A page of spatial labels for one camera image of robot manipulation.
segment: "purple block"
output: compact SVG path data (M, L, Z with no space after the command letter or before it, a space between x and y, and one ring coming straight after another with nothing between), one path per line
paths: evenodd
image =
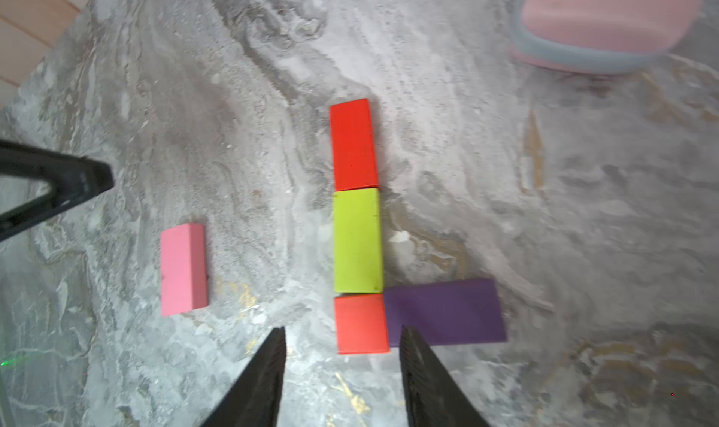
M403 325L413 325L430 346L507 341L502 307L492 279L455 280L385 288L390 346Z

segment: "marble floor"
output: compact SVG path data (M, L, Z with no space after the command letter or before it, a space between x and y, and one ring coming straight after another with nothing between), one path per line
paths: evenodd
M719 425L719 0L616 78L512 61L511 7L92 0L0 113L116 178L0 243L18 426L197 426L275 325L279 426L406 425L396 351L336 355L328 106L365 97L387 284L500 287L508 343L436 348L493 426ZM211 304L161 318L187 221Z

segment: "red block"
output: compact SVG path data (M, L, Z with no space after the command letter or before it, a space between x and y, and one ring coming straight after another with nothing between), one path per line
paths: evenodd
M207 306L204 225L182 224L163 232L160 272L163 316Z
M368 99L329 108L336 191L379 188Z
M334 319L340 355L390 351L385 302L381 294L335 297Z

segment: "pink block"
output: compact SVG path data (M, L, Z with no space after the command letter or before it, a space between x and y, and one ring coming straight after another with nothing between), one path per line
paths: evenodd
M160 271L163 316L207 306L204 225L183 224L163 232Z

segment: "lime green block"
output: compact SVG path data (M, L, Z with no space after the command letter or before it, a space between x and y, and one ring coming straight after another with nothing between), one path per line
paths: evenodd
M334 290L382 293L380 192L376 188L338 191L334 209Z

